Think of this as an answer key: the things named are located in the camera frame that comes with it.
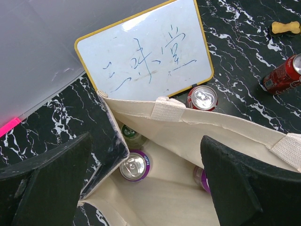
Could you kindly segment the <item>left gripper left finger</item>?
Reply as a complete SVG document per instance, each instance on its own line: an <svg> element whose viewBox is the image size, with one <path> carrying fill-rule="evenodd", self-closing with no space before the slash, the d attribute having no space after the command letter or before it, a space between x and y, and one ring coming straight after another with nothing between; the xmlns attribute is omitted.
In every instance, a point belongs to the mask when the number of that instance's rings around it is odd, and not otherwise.
<svg viewBox="0 0 301 226"><path fill-rule="evenodd" d="M92 137L82 134L50 151L0 170L2 226L72 225Z"/></svg>

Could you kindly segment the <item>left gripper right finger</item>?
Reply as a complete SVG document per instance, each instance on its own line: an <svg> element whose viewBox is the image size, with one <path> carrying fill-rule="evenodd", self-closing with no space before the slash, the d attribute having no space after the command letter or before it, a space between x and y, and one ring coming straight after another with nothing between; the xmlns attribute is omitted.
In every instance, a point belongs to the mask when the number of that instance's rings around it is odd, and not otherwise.
<svg viewBox="0 0 301 226"><path fill-rule="evenodd" d="M221 226L299 226L301 175L203 136L202 163Z"/></svg>

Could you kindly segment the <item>purple Fanta can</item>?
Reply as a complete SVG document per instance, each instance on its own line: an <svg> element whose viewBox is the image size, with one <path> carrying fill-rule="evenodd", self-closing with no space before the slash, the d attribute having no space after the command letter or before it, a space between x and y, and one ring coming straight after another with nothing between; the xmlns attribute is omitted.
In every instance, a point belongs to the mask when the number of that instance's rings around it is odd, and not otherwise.
<svg viewBox="0 0 301 226"><path fill-rule="evenodd" d="M195 183L198 184L199 186L201 186L206 192L208 192L209 194L211 193L207 175L203 168L201 168L199 166L194 167L193 179L194 179Z"/></svg>
<svg viewBox="0 0 301 226"><path fill-rule="evenodd" d="M119 166L119 171L124 179L130 182L139 182L148 176L152 166L152 159L148 153L132 149L129 157Z"/></svg>

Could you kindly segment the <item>cream canvas tote bag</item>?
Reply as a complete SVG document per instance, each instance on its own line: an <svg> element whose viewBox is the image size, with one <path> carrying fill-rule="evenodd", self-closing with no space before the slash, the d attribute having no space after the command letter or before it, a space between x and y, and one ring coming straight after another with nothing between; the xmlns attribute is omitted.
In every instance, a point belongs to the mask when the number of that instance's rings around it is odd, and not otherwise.
<svg viewBox="0 0 301 226"><path fill-rule="evenodd" d="M130 151L90 185L81 205L96 209L109 226L220 226L211 193L193 179L195 166L204 168L200 153L203 136L270 165L301 173L301 136L281 133L221 113L186 108L175 99L126 101L97 95L124 144L118 123L147 137L143 151L152 169L140 182L125 180L118 171Z"/></svg>

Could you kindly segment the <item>clear glass bottle green cap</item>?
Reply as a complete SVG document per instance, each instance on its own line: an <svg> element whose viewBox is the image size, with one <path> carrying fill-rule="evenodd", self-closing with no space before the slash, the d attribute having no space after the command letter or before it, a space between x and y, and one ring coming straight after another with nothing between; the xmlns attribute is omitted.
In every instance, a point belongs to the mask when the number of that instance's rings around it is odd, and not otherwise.
<svg viewBox="0 0 301 226"><path fill-rule="evenodd" d="M147 141L147 138L145 136L134 131L125 124L122 125L121 132L128 147L131 149L139 149Z"/></svg>

